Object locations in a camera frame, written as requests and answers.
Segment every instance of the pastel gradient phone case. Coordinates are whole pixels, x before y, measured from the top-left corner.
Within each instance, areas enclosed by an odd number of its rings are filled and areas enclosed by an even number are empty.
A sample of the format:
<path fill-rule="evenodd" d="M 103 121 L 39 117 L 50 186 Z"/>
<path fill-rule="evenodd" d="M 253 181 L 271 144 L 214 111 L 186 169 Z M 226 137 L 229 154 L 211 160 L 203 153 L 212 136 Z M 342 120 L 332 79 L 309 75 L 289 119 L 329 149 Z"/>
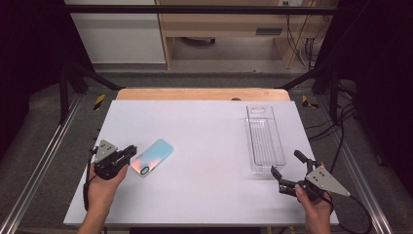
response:
<path fill-rule="evenodd" d="M 140 154 L 132 163 L 131 166 L 141 176 L 148 176 L 157 165 L 159 165 L 164 159 L 166 159 L 173 147 L 163 139 L 158 139 L 149 148 L 147 148 L 142 154 Z"/>

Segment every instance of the aluminum rail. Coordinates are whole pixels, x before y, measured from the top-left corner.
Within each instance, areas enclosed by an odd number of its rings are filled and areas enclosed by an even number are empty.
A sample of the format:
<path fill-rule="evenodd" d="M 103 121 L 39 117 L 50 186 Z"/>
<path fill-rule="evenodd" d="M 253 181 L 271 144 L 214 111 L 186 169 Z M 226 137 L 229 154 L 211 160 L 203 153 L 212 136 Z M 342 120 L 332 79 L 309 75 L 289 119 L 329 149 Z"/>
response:
<path fill-rule="evenodd" d="M 314 15 L 335 16 L 356 13 L 336 7 L 259 7 L 207 5 L 44 5 L 44 10 L 89 14 L 225 14 L 225 15 Z"/>
<path fill-rule="evenodd" d="M 329 114 L 327 111 L 327 100 L 324 96 L 317 96 L 317 100 L 320 103 L 320 107 L 324 112 L 325 117 L 328 119 Z M 335 140 L 337 145 L 341 139 L 341 131 L 334 133 Z M 364 206 L 367 208 L 368 212 L 371 215 L 373 220 L 373 226 L 376 229 L 376 232 L 379 234 L 392 234 L 392 228 L 389 225 L 382 209 L 380 208 L 379 203 L 374 196 L 373 191 L 368 185 L 367 179 L 362 173 L 360 167 L 358 166 L 355 157 L 352 154 L 352 151 L 346 141 L 343 139 L 343 145 L 341 149 L 343 161 L 346 165 L 347 170 L 349 171 L 352 181 L 355 184 L 356 190 Z"/>
<path fill-rule="evenodd" d="M 6 219 L 1 224 L 1 234 L 13 234 L 18 229 L 21 219 L 23 218 L 28 206 L 30 205 L 30 202 L 34 197 L 37 188 L 39 187 L 44 175 L 46 174 L 46 171 L 48 170 L 48 167 L 54 159 L 58 147 L 60 146 L 61 141 L 63 140 L 63 137 L 65 136 L 67 129 L 76 114 L 82 97 L 82 95 L 75 95 L 70 106 L 71 111 L 69 112 L 69 115 L 62 124 L 58 125 L 55 134 L 49 142 L 49 145 L 47 146 L 45 152 L 43 153 L 42 158 L 37 164 L 36 169 L 32 173 L 29 181 L 25 185 L 12 210 L 9 212 Z"/>

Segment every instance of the white tabletop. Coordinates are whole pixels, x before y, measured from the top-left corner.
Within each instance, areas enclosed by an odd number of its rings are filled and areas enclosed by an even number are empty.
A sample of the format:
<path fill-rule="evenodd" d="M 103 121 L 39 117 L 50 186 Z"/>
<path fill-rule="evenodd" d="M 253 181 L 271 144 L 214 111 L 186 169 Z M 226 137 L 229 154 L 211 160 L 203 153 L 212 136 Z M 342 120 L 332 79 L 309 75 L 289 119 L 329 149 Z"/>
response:
<path fill-rule="evenodd" d="M 158 138 L 174 148 L 150 175 L 129 168 L 106 225 L 269 226 L 304 222 L 297 199 L 279 193 L 278 182 L 251 173 L 244 119 L 248 104 L 273 106 L 286 165 L 285 179 L 304 178 L 306 166 L 293 152 L 314 159 L 292 101 L 114 100 L 96 142 L 137 155 Z M 64 220 L 79 225 L 86 214 L 83 174 Z M 331 223 L 337 224 L 335 213 Z"/>

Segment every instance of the gray floor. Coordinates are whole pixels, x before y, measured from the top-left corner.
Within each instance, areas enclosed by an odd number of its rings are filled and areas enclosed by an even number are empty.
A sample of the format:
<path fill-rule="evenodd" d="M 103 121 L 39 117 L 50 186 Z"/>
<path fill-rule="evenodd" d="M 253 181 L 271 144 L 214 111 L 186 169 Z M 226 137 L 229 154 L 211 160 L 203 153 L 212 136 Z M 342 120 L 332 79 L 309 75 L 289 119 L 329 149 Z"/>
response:
<path fill-rule="evenodd" d="M 296 61 L 297 67 L 293 70 L 280 69 L 280 58 L 277 54 L 267 53 L 270 48 L 276 49 L 269 40 L 217 39 L 216 45 L 212 46 L 203 42 L 178 41 L 174 53 L 175 66 L 171 70 L 159 67 L 139 68 L 139 72 L 136 72 L 135 66 L 135 70 L 130 72 L 102 74 L 115 83 L 128 87 L 273 88 L 285 84 L 305 71 L 305 67 L 299 67 L 299 61 Z M 99 87 L 94 82 L 90 84 L 91 88 L 83 96 L 79 110 L 19 228 L 73 229 L 62 224 L 69 206 L 68 201 L 85 169 L 89 149 L 94 146 L 94 138 L 98 135 L 110 100 L 116 96 L 116 92 Z M 289 92 L 291 99 L 296 101 L 305 127 L 318 125 L 326 120 L 321 109 L 302 105 L 302 95 L 307 95 L 310 103 L 317 103 L 322 98 L 312 96 L 310 89 L 307 89 L 310 84 L 311 81 Z M 51 86 L 31 98 L 30 112 L 14 143 L 2 159 L 0 220 L 5 219 L 15 204 L 55 132 L 59 118 L 57 94 L 57 86 Z M 100 94 L 107 94 L 106 99 L 99 110 L 93 110 L 94 102 Z M 342 106 L 349 103 L 344 97 L 340 97 L 339 102 Z M 309 137 L 314 136 L 325 127 L 308 129 L 307 134 Z M 357 119 L 351 118 L 346 121 L 345 133 L 346 143 L 362 168 L 394 233 L 413 233 L 413 201 L 394 171 L 377 165 L 375 151 Z M 337 149 L 334 136 L 312 141 L 311 145 L 317 159 L 325 162 L 328 167 Z M 357 194 L 342 158 L 337 163 L 334 175 L 352 193 Z M 340 196 L 335 196 L 335 199 L 340 222 L 354 230 L 364 230 L 366 218 L 357 204 Z M 296 228 L 299 229 L 299 233 L 303 233 L 302 226 Z M 333 231 L 343 232 L 339 227 L 333 227 Z"/>

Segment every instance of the transparent plastic box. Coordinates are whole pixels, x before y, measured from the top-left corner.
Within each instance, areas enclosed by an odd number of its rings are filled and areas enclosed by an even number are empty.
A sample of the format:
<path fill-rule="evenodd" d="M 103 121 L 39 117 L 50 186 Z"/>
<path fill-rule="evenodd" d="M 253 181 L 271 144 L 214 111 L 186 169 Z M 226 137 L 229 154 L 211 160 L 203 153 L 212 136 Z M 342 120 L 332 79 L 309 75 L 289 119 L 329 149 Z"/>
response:
<path fill-rule="evenodd" d="M 272 166 L 280 171 L 285 165 L 285 158 L 273 107 L 248 105 L 245 126 L 251 172 L 258 176 L 270 176 Z"/>

